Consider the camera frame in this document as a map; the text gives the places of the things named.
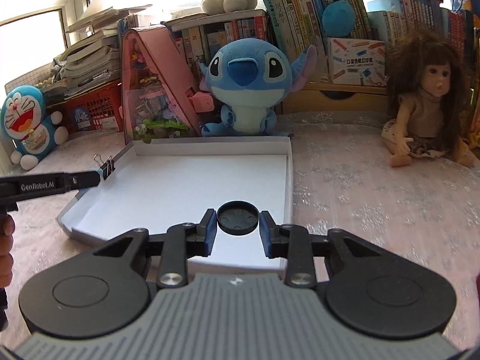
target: plush toy nose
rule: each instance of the plush toy nose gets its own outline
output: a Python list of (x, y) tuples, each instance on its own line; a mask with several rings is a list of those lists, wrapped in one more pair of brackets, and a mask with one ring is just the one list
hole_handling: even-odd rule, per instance
[(238, 85), (247, 86), (257, 78), (257, 62), (252, 58), (233, 59), (229, 62), (228, 72)]

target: black binder clip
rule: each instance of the black binder clip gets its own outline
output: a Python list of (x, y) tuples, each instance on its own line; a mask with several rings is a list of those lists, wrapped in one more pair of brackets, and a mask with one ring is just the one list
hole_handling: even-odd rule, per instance
[(108, 157), (106, 161), (103, 161), (102, 157), (99, 154), (96, 154), (95, 157), (93, 157), (93, 160), (100, 166), (104, 180), (106, 180), (115, 170), (115, 162), (113, 161), (112, 156)]

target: stitch plush toy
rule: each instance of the stitch plush toy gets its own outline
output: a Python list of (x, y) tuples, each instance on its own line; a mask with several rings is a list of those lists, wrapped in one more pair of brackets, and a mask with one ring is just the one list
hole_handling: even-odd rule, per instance
[(62, 113), (45, 117), (42, 92), (33, 86), (23, 85), (8, 94), (0, 120), (3, 131), (16, 142), (11, 161), (25, 170), (35, 168), (55, 146), (68, 140), (67, 129), (55, 127)]
[(208, 67), (200, 66), (200, 89), (225, 104), (222, 122), (207, 123), (202, 136), (272, 135), (277, 120), (273, 107), (303, 88), (316, 57), (311, 45), (290, 64), (279, 49), (255, 38), (223, 46)]

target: black round disc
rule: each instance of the black round disc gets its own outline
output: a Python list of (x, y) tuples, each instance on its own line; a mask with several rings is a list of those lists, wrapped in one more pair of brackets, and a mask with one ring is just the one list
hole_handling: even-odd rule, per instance
[(457, 302), (447, 280), (396, 256), (359, 259), (330, 280), (325, 300), (351, 328), (393, 340), (442, 332)]
[(236, 200), (222, 205), (217, 210), (218, 226), (227, 234), (244, 236), (258, 225), (258, 210), (253, 204)]
[(20, 311), (30, 331), (86, 339), (113, 333), (147, 308), (145, 280), (109, 257), (65, 261), (33, 276), (20, 291)]

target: pink box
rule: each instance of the pink box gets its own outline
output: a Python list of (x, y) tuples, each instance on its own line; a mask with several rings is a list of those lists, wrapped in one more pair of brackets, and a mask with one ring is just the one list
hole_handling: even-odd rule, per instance
[(201, 136), (193, 103), (197, 97), (191, 99), (198, 92), (198, 83), (165, 26), (125, 33), (122, 87), (126, 144), (131, 140), (148, 143), (154, 138)]

